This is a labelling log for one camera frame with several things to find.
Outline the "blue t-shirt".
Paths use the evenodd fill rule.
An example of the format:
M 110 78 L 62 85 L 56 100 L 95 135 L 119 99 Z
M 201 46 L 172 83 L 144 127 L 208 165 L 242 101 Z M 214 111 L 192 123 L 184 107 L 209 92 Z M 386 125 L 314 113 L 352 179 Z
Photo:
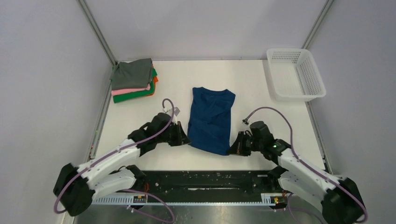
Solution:
M 192 88 L 192 94 L 187 132 L 190 146 L 227 156 L 230 148 L 231 108 L 235 94 L 228 89 L 212 91 L 204 87 Z

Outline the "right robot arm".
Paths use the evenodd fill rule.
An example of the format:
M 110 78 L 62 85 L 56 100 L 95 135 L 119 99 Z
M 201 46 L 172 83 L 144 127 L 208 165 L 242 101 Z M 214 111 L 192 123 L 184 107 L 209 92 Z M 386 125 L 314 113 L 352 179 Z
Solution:
M 356 224 L 364 215 L 364 204 L 357 185 L 313 165 L 305 166 L 293 154 L 291 145 L 275 139 L 268 126 L 257 121 L 248 131 L 239 132 L 227 153 L 249 156 L 260 152 L 277 166 L 269 173 L 268 186 L 274 192 L 282 189 L 294 193 L 322 213 L 329 224 Z

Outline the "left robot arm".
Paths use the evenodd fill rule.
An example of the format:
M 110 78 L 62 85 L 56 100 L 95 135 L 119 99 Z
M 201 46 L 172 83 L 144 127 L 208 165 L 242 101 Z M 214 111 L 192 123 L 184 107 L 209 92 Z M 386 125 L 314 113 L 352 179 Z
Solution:
M 177 120 L 177 112 L 158 113 L 99 158 L 77 166 L 71 163 L 63 166 L 53 189 L 57 197 L 54 212 L 68 212 L 74 217 L 103 196 L 125 189 L 141 191 L 145 174 L 136 165 L 126 162 L 139 159 L 160 143 L 171 147 L 190 143 Z

